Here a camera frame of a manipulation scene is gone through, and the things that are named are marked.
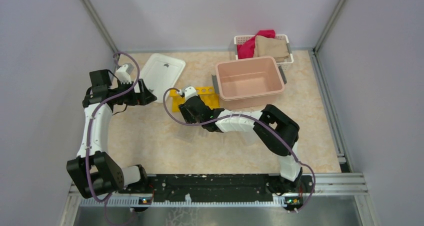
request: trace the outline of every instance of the beige marble floor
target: beige marble floor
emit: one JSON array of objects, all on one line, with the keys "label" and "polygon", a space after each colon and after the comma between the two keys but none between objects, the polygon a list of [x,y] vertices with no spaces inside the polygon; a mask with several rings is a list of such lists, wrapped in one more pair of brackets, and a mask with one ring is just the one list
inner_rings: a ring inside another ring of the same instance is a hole
[{"label": "beige marble floor", "polygon": [[[142,67],[151,54],[133,54]],[[233,52],[165,53],[186,62],[177,88],[212,86],[218,62],[234,59]],[[130,62],[127,57],[120,64]],[[317,173],[337,173],[340,167],[307,51],[294,52],[294,64],[285,72],[287,85],[275,106],[300,126],[298,156]],[[166,104],[171,106],[171,99]],[[163,105],[130,106],[112,117],[109,154],[121,166],[142,164],[151,174],[277,173],[276,156],[259,140],[246,145],[235,132],[209,133],[174,122]]]}]

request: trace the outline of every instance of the pink cloth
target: pink cloth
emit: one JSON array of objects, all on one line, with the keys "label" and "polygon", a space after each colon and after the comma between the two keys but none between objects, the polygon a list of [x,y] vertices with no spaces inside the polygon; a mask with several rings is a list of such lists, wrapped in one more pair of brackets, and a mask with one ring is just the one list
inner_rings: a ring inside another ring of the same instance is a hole
[{"label": "pink cloth", "polygon": [[237,53],[239,59],[252,58],[255,51],[255,38],[257,35],[267,38],[275,38],[274,30],[260,30],[254,37],[246,41],[243,45],[237,45]]}]

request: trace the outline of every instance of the yellow holder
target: yellow holder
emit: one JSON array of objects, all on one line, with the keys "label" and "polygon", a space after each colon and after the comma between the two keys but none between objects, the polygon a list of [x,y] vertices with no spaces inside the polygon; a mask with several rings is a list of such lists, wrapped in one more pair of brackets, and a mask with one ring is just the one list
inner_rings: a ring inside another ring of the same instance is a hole
[{"label": "yellow holder", "polygon": [[[217,109],[220,107],[220,97],[215,94],[213,87],[195,87],[200,99],[209,106],[210,109]],[[172,112],[179,112],[178,106],[184,104],[186,99],[177,94],[176,90],[171,90],[169,96],[172,98]]]}]

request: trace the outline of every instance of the beige cloth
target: beige cloth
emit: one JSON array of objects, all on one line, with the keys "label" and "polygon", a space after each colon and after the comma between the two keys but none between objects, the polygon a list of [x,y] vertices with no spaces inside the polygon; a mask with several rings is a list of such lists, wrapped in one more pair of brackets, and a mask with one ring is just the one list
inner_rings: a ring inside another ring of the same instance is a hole
[{"label": "beige cloth", "polygon": [[257,35],[254,40],[253,57],[272,56],[276,62],[284,62],[290,56],[286,40],[277,40]]}]

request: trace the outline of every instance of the white plastic basket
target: white plastic basket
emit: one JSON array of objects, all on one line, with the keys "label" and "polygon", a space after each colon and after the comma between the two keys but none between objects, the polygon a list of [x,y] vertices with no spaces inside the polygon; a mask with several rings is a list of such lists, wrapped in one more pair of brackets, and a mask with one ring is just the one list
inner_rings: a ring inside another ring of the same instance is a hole
[{"label": "white plastic basket", "polygon": [[[235,59],[238,60],[239,56],[238,56],[238,52],[237,52],[237,45],[241,45],[244,44],[246,41],[248,41],[249,39],[251,39],[252,37],[254,37],[254,35],[236,35],[234,37],[234,45],[235,45]],[[295,59],[293,58],[293,53],[292,53],[292,49],[290,48],[290,42],[289,42],[289,38],[286,35],[275,35],[275,39],[278,40],[284,40],[287,42],[287,49],[288,52],[290,53],[290,57],[286,58],[284,60],[284,62],[279,62],[277,63],[278,66],[280,66],[282,68],[283,71],[287,71],[289,69],[289,67],[291,66],[291,64],[295,61]]]}]

